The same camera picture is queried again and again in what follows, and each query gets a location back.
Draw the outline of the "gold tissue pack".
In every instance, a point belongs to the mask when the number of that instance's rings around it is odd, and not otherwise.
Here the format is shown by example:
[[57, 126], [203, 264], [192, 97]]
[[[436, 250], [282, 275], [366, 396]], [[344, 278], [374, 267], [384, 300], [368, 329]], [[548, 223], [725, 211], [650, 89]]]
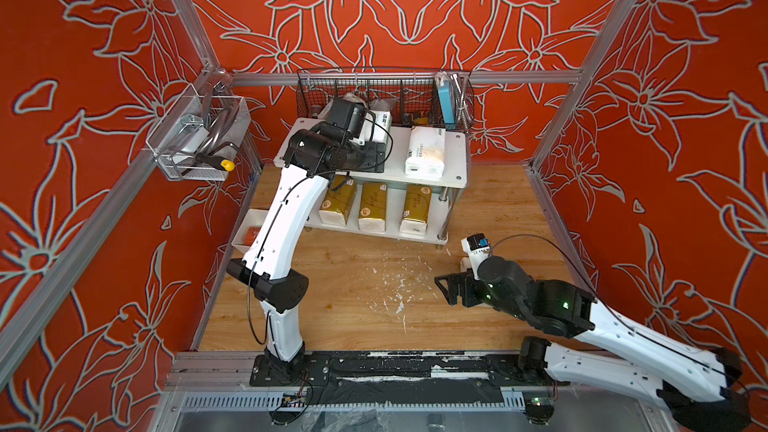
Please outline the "gold tissue pack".
[[356, 191], [357, 184], [353, 178], [335, 176], [321, 202], [318, 211], [320, 221], [332, 226], [346, 226]]
[[425, 185], [409, 184], [399, 230], [401, 233], [424, 236], [428, 229], [432, 189]]
[[358, 225], [362, 232], [384, 233], [387, 219], [388, 186], [366, 182], [362, 187]]

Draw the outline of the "white tissue pack front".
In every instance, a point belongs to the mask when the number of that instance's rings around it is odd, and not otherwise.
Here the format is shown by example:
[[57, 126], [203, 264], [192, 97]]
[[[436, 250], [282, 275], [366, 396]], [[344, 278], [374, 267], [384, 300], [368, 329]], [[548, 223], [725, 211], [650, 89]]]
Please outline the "white tissue pack front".
[[440, 179], [445, 170], [446, 131], [416, 126], [411, 129], [404, 163], [405, 174], [419, 178]]

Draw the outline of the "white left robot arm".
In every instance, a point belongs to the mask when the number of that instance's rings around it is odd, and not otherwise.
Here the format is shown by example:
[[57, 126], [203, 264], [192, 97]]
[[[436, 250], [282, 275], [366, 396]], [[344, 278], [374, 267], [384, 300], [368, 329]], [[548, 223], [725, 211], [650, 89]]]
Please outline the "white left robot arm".
[[305, 342], [300, 334], [299, 304], [309, 278], [292, 268], [293, 255], [321, 196], [340, 173], [384, 171], [387, 146], [375, 139], [376, 113], [362, 104], [336, 98], [324, 119], [292, 133], [282, 156], [278, 189], [257, 237], [227, 272], [250, 289], [265, 316], [263, 358], [257, 366], [279, 380], [302, 375]]

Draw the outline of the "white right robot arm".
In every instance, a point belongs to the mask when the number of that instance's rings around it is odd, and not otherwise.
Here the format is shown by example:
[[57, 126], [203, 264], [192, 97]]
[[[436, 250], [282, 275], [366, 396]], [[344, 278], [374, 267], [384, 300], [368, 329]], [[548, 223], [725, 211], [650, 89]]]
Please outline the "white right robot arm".
[[534, 279], [502, 257], [476, 250], [466, 261], [468, 270], [434, 282], [451, 305], [485, 304], [539, 331], [524, 340], [519, 368], [637, 398], [670, 412], [691, 431], [744, 431], [750, 425], [749, 399], [733, 388], [742, 374], [733, 351], [674, 340], [582, 288]]

